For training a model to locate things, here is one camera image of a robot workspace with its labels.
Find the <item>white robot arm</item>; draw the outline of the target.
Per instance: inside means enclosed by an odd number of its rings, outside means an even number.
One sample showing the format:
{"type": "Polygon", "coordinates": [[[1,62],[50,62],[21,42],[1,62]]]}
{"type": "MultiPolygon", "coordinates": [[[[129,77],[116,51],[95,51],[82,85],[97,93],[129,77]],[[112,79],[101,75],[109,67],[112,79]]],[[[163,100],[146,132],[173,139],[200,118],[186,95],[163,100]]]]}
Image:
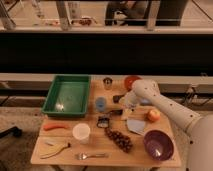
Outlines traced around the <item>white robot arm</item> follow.
{"type": "Polygon", "coordinates": [[[213,115],[202,116],[165,97],[154,80],[137,79],[129,83],[124,106],[135,108],[141,99],[148,100],[189,136],[186,171],[213,171],[213,115]]]}

